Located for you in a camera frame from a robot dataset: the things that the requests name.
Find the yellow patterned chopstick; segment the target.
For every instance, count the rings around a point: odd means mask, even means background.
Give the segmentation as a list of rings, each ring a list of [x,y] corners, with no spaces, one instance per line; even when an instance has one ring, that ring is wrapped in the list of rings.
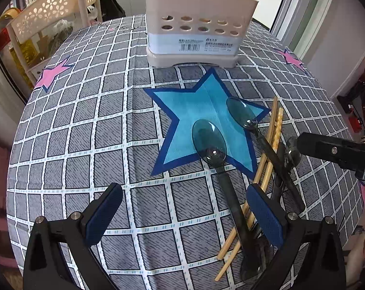
[[[273,137],[272,137],[272,141],[271,141],[271,146],[275,152],[277,151],[279,142],[280,142],[281,127],[282,127],[282,122],[283,122],[283,113],[284,113],[283,108],[277,107],[277,118],[276,118],[275,128],[274,128]],[[264,178],[263,178],[263,181],[260,186],[264,192],[266,191],[266,189],[268,187],[268,183],[270,181],[270,177],[272,176],[272,171],[273,171],[273,164],[271,163],[271,161],[268,159],[267,156],[266,156],[266,158],[267,158],[267,161],[266,161],[265,165],[267,165],[267,167],[265,169]],[[215,278],[216,282],[218,282],[220,280],[220,278],[222,278],[222,276],[226,273],[228,267],[230,266],[230,264],[236,257],[240,248],[241,248],[241,242],[237,241],[237,243],[236,243],[233,251],[231,252],[229,258],[227,259],[226,263],[224,264],[224,266],[222,266],[220,272],[217,274],[217,276]]]

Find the dark brown wooden chopstick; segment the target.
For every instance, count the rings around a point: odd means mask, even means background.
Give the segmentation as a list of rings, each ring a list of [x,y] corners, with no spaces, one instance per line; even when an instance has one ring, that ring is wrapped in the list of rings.
[[[268,133],[266,134],[266,137],[267,137],[269,142],[272,141],[273,132],[274,132],[275,123],[276,123],[276,118],[277,118],[277,96],[275,96],[274,99],[273,99],[270,125],[269,125],[269,128],[268,128]],[[260,178],[262,176],[262,172],[264,170],[264,166],[265,166],[266,161],[267,161],[267,158],[266,158],[265,154],[263,154],[261,156],[257,172],[255,173],[255,176],[254,176],[253,181],[255,183],[258,183],[260,181]],[[242,206],[243,214],[247,215],[248,210],[249,210],[249,206],[245,202]],[[227,237],[227,240],[224,243],[222,249],[219,251],[219,254],[217,255],[217,259],[223,259],[224,258],[225,254],[227,253],[227,251],[229,250],[231,244],[233,243],[234,239],[236,238],[236,235],[237,235],[236,229],[233,228],[231,230],[231,233],[229,233],[229,236]]]

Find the grey checked tablecloth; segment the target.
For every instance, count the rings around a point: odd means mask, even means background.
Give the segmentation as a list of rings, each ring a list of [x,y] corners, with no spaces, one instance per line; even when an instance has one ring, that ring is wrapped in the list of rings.
[[[193,123],[208,118],[221,130],[240,202],[260,148],[229,116],[229,96],[251,102],[262,133],[278,101],[283,140],[350,133],[319,82],[285,62],[283,46],[257,23],[237,65],[213,77],[203,64],[150,67],[146,37],[143,15],[120,18],[72,33],[52,56],[49,68],[62,62],[67,70],[32,92],[10,157],[7,222],[17,266],[37,217],[65,219],[114,182],[123,200],[93,253],[120,289],[250,289],[242,254],[219,275],[233,221],[215,172],[195,151]]]

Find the pink plastic utensil holder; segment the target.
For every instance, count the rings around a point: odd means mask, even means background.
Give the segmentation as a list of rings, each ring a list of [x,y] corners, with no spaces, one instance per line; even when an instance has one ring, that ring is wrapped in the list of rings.
[[[146,0],[146,53],[156,68],[235,67],[256,0]]]

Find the beige perforated storage trolley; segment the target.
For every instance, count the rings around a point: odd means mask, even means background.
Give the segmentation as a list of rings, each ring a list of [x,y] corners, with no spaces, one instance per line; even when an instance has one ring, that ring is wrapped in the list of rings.
[[[100,22],[100,0],[36,0],[6,26],[17,58],[33,85],[38,80],[37,72],[42,71],[43,65],[49,62],[49,57],[44,56],[40,63],[30,65],[25,60],[20,45],[36,34],[42,37],[45,28],[76,13],[80,15],[84,28],[90,26],[94,19]]]

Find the black jacket on trolley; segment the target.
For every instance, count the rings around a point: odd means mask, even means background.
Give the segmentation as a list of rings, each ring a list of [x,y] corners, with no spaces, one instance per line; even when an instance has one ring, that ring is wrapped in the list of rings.
[[[126,17],[126,13],[116,0],[100,0],[102,21]]]

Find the red decorations by wall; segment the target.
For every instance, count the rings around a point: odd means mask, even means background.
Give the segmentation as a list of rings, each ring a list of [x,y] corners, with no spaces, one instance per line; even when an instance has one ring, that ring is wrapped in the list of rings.
[[[337,96],[337,101],[357,139],[365,142],[365,70],[348,93]]]

